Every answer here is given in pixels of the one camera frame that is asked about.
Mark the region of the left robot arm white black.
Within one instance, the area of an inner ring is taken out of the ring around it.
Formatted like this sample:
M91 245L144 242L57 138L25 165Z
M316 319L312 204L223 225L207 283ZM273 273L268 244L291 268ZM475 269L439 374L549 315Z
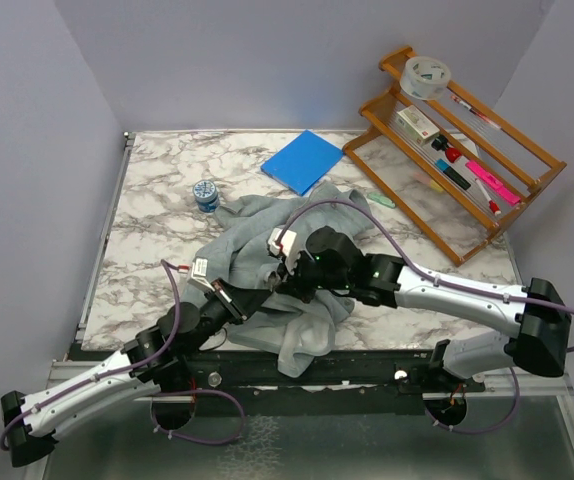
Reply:
M14 468L50 455L66 430L124 400L177 394L191 385L186 358L227 323L248 320L271 296L268 289L235 287L218 279L197 307L178 293L169 312L95 367L54 387L1 398L0 448Z

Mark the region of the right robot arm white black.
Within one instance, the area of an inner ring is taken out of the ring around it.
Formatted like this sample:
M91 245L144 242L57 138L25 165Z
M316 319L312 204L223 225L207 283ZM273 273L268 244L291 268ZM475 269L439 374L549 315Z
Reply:
M329 226L308 237L276 228L268 252L280 261L276 291L303 302L327 290L368 306L428 310L487 327L481 335L436 344L426 367L436 390L500 368L549 378L564 373L571 318L547 280L522 286L442 277L400 257L364 254Z

